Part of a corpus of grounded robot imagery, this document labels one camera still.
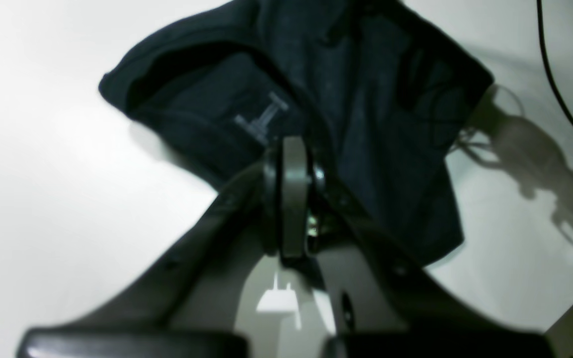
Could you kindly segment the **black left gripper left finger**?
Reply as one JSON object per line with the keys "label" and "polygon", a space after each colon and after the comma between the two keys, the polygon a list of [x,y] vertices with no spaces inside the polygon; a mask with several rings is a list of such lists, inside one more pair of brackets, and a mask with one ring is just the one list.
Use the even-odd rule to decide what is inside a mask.
{"label": "black left gripper left finger", "polygon": [[67,324],[32,328],[20,358],[248,358],[234,331],[240,295],[264,255],[304,252],[309,151],[272,145],[139,278]]}

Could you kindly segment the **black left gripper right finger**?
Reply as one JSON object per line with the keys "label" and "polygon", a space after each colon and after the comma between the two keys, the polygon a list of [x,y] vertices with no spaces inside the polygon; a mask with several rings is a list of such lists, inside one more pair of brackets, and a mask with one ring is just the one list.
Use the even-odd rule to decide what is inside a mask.
{"label": "black left gripper right finger", "polygon": [[509,329],[455,299],[311,159],[306,240],[336,333],[323,358],[552,358],[539,333]]}

